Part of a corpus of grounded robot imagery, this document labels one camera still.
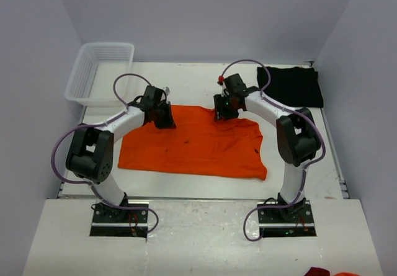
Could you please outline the orange t shirt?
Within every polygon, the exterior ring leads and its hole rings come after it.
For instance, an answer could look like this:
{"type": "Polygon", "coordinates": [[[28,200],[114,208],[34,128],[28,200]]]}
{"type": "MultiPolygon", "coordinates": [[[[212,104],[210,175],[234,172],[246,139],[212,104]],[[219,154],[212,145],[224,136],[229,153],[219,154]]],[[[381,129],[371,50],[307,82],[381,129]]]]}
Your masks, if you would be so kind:
{"type": "Polygon", "coordinates": [[[118,168],[173,174],[194,174],[265,180],[258,123],[236,118],[215,121],[214,110],[174,105],[174,129],[153,123],[122,139],[118,168]]]}

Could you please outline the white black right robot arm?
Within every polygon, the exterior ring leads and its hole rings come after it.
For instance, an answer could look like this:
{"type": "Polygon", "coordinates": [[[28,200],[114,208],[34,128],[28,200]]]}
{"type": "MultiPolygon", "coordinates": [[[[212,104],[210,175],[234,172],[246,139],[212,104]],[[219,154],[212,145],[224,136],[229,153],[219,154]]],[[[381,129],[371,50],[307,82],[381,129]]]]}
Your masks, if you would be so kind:
{"type": "Polygon", "coordinates": [[[321,137],[310,110],[291,109],[267,97],[256,86],[247,87],[239,74],[220,76],[221,94],[214,95],[215,120],[238,118],[239,111],[250,112],[264,119],[276,129],[277,149],[285,163],[282,188],[277,203],[277,216],[290,222],[299,214],[298,204],[305,199],[304,187],[308,167],[319,161],[316,153],[324,150],[321,137]]]}

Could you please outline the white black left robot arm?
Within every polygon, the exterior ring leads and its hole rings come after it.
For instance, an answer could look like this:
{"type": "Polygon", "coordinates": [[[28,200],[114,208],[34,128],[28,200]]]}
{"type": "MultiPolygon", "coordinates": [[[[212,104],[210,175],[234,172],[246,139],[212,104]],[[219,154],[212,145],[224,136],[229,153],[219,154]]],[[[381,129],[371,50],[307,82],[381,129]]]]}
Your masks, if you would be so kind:
{"type": "Polygon", "coordinates": [[[108,206],[108,216],[116,222],[128,217],[129,207],[123,203],[127,195],[112,176],[114,144],[147,123],[158,129],[175,128],[168,93],[168,88],[147,86],[141,98],[119,113],[102,123],[80,125],[73,133],[66,168],[88,181],[94,194],[108,206]]]}

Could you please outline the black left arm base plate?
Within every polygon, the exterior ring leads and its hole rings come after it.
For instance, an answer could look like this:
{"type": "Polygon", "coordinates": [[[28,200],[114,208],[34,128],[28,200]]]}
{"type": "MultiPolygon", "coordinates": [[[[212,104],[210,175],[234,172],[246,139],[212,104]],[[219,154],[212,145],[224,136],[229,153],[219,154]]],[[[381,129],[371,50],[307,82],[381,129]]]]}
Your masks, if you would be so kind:
{"type": "Polygon", "coordinates": [[[142,210],[119,210],[103,203],[91,205],[93,210],[91,237],[147,238],[148,204],[131,203],[124,207],[138,207],[142,210]]]}

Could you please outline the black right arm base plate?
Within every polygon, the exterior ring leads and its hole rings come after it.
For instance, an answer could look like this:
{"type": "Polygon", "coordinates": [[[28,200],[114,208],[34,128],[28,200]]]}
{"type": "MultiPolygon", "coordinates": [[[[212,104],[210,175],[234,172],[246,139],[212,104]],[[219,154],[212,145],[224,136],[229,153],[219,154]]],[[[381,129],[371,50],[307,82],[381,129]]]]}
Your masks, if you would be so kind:
{"type": "Polygon", "coordinates": [[[313,212],[309,202],[300,210],[282,216],[279,209],[257,211],[259,235],[262,238],[316,237],[313,212]]]}

